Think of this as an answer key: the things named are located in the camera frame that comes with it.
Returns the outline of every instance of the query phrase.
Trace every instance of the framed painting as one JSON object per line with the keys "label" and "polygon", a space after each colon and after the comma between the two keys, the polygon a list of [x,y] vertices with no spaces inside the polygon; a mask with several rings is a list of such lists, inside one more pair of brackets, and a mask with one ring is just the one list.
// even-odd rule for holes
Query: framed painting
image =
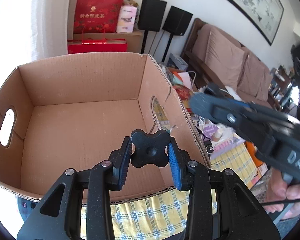
{"label": "framed painting", "polygon": [[280,0],[228,0],[261,32],[271,45],[277,34],[284,8]]}

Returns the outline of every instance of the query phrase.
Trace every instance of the human hand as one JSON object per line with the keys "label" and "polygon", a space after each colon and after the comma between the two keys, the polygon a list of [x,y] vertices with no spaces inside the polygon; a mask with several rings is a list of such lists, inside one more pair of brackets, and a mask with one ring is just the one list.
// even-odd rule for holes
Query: human hand
{"label": "human hand", "polygon": [[[286,198],[300,198],[300,184],[289,186],[282,179],[281,172],[272,168],[271,178],[268,183],[265,202],[285,200]],[[281,212],[283,204],[265,206],[265,210],[271,213]],[[300,202],[295,203],[282,219],[294,218],[300,214]]]}

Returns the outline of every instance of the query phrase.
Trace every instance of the finger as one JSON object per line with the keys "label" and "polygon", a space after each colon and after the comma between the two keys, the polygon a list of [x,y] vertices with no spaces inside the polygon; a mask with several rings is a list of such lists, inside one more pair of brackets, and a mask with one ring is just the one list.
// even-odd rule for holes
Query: finger
{"label": "finger", "polygon": [[265,206],[264,208],[265,208],[265,210],[268,211],[269,213],[274,213],[274,212],[275,212],[274,206]]}
{"label": "finger", "polygon": [[274,194],[282,197],[282,199],[286,198],[286,191],[288,188],[288,184],[282,179],[281,171],[272,168],[270,186]]}
{"label": "finger", "polygon": [[288,199],[300,198],[300,184],[288,187],[286,195]]}
{"label": "finger", "polygon": [[[300,198],[300,184],[292,185],[287,189],[288,199]],[[283,219],[296,217],[300,214],[300,202],[295,203],[292,208],[284,215]]]}
{"label": "finger", "polygon": [[274,208],[275,208],[276,211],[281,212],[284,208],[284,204],[274,205]]}
{"label": "finger", "polygon": [[295,203],[282,219],[294,218],[300,215],[300,202]]}

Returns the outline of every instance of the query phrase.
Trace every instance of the metal screw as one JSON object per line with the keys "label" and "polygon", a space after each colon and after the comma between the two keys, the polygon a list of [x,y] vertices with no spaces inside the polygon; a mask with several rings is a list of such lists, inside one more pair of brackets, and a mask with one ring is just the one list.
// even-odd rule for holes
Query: metal screw
{"label": "metal screw", "polygon": [[74,169],[67,169],[67,170],[66,170],[66,175],[67,175],[67,176],[70,176],[70,175],[72,175],[72,174],[74,174]]}
{"label": "metal screw", "polygon": [[227,175],[229,175],[229,176],[231,176],[231,175],[233,175],[233,170],[231,170],[231,169],[226,169],[225,170],[225,174],[227,174]]}
{"label": "metal screw", "polygon": [[227,119],[230,123],[235,123],[235,121],[237,121],[233,114],[227,114]]}
{"label": "metal screw", "polygon": [[111,165],[111,161],[108,161],[108,160],[103,161],[103,162],[101,163],[101,165],[102,165],[103,167],[109,167],[109,166]]}
{"label": "metal screw", "polygon": [[196,161],[189,161],[189,162],[188,162],[188,165],[189,165],[190,167],[196,167],[196,166],[198,165],[198,163],[197,163]]}

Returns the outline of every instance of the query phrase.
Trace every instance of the sofa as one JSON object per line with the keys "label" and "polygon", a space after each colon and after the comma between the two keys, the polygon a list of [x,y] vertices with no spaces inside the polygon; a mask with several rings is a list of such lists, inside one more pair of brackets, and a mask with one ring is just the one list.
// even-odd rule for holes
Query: sofa
{"label": "sofa", "polygon": [[268,67],[223,30],[197,18],[181,56],[206,83],[230,87],[243,101],[271,108]]}

